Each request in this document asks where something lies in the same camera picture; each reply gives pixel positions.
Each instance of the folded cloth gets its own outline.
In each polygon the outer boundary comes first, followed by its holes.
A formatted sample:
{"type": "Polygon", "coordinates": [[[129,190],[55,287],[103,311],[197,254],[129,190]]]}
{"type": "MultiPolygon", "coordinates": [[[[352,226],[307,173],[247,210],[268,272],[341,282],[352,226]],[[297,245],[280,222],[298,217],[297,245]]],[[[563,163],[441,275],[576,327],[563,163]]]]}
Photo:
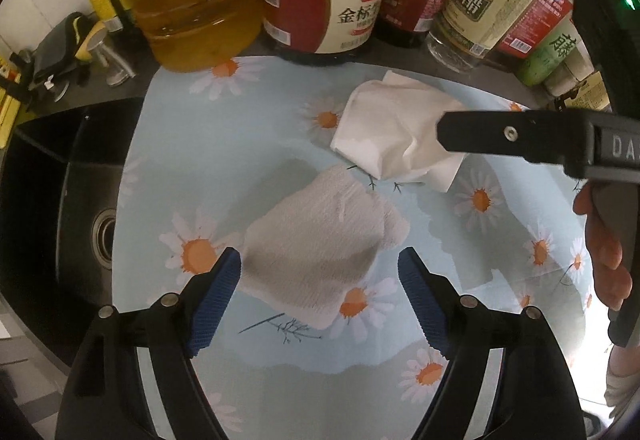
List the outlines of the folded cloth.
{"type": "Polygon", "coordinates": [[[464,109],[433,86],[388,71],[353,91],[331,149],[378,180],[426,182],[446,192],[465,155],[440,145],[436,124],[444,112],[464,109]]]}
{"type": "Polygon", "coordinates": [[[401,245],[409,227],[391,202],[335,165],[249,226],[239,288],[323,330],[376,254],[401,245]]]}

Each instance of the black sink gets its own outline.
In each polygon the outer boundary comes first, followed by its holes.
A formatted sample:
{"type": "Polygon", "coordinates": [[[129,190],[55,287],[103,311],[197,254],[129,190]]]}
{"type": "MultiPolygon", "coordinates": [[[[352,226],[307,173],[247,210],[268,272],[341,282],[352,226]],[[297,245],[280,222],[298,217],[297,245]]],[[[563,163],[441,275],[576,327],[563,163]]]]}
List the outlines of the black sink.
{"type": "Polygon", "coordinates": [[[97,309],[111,302],[120,177],[142,99],[21,124],[0,178],[0,292],[71,365],[97,309]]]}

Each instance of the sleeve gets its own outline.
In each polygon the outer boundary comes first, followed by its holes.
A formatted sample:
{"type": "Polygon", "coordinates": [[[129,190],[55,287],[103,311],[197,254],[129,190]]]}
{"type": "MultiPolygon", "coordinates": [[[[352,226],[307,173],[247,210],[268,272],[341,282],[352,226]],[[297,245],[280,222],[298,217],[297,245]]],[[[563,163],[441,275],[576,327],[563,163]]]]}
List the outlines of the sleeve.
{"type": "Polygon", "coordinates": [[[632,404],[640,402],[640,373],[615,376],[607,367],[607,391],[604,399],[612,407],[611,418],[618,419],[632,404]]]}

